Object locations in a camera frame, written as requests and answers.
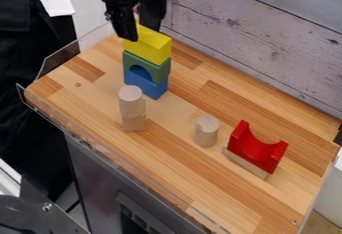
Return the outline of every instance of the white wall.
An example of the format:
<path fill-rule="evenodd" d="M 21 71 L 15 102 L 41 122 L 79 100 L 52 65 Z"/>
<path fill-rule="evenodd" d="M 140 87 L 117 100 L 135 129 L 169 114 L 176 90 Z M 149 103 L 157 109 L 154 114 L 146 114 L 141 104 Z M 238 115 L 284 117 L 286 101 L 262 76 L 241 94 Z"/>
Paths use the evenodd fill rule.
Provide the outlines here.
<path fill-rule="evenodd" d="M 105 5 L 101 0 L 71 0 L 71 2 L 76 10 L 74 21 L 78 37 L 106 22 Z"/>
<path fill-rule="evenodd" d="M 315 210 L 342 228 L 342 151 L 320 194 Z"/>

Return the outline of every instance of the stacked blocks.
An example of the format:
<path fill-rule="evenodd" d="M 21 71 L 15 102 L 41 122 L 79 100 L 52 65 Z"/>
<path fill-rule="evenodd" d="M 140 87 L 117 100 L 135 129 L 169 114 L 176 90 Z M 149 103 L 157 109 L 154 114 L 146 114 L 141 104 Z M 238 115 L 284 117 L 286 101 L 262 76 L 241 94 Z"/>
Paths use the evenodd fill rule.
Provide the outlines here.
<path fill-rule="evenodd" d="M 157 100 L 168 90 L 171 72 L 171 38 L 138 25 L 139 40 L 124 40 L 124 80 Z"/>

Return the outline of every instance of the yellow block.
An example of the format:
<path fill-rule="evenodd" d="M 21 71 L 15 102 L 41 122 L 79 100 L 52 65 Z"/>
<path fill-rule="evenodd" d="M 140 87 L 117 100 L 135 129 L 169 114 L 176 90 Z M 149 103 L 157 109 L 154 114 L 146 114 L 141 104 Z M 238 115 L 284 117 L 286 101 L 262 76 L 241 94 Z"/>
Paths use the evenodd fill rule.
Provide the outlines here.
<path fill-rule="evenodd" d="M 139 40 L 132 42 L 124 39 L 124 49 L 156 65 L 161 65 L 171 57 L 171 38 L 137 25 Z"/>

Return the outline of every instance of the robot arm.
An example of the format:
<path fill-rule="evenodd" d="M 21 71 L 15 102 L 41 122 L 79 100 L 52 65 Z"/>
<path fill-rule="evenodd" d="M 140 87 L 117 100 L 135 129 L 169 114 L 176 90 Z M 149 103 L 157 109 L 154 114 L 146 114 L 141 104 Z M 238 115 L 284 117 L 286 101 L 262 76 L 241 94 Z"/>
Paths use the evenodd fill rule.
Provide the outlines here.
<path fill-rule="evenodd" d="M 106 17 L 111 21 L 119 37 L 138 40 L 133 7 L 139 4 L 140 23 L 159 31 L 166 14 L 166 0 L 102 0 L 107 7 Z"/>

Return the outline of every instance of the wooden block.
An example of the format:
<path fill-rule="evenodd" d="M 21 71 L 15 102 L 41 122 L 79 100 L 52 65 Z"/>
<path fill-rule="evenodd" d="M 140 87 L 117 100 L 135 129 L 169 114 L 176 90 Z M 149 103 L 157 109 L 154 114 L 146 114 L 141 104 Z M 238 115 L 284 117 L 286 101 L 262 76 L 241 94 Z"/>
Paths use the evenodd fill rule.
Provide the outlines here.
<path fill-rule="evenodd" d="M 155 65 L 135 54 L 124 51 L 122 61 L 126 70 L 131 70 L 135 66 L 144 68 L 151 75 L 152 82 L 156 84 L 162 83 L 171 72 L 171 58 L 167 58 L 161 65 Z"/>
<path fill-rule="evenodd" d="M 258 176 L 261 179 L 266 179 L 268 176 L 268 173 L 262 170 L 261 168 L 253 165 L 252 163 L 249 163 L 247 160 L 239 157 L 238 155 L 234 154 L 233 152 L 230 152 L 227 150 L 227 147 L 223 147 L 222 153 L 226 155 L 228 158 L 230 158 L 232 161 L 237 163 L 238 165 L 242 166 L 246 170 L 252 172 L 256 176 Z"/>
<path fill-rule="evenodd" d="M 231 134 L 226 150 L 263 171 L 273 174 L 287 146 L 288 144 L 284 141 L 275 144 L 260 141 L 251 132 L 249 124 L 242 120 Z"/>
<path fill-rule="evenodd" d="M 145 95 L 157 100 L 168 89 L 169 78 L 164 79 L 160 84 L 155 84 L 149 79 L 148 73 L 144 69 L 124 70 L 124 79 L 127 85 L 140 87 Z"/>
<path fill-rule="evenodd" d="M 120 113 L 125 118 L 136 118 L 145 114 L 145 100 L 137 86 L 124 86 L 119 91 Z"/>
<path fill-rule="evenodd" d="M 124 49 L 156 65 L 161 65 L 171 57 L 171 38 L 150 30 L 144 26 L 137 26 L 139 40 L 132 42 L 124 39 Z"/>
<path fill-rule="evenodd" d="M 129 131 L 143 131 L 146 130 L 146 115 L 142 114 L 135 118 L 126 118 L 122 116 L 122 130 Z"/>
<path fill-rule="evenodd" d="M 211 147 L 217 141 L 219 121 L 213 116 L 203 116 L 197 119 L 194 141 L 201 147 Z"/>

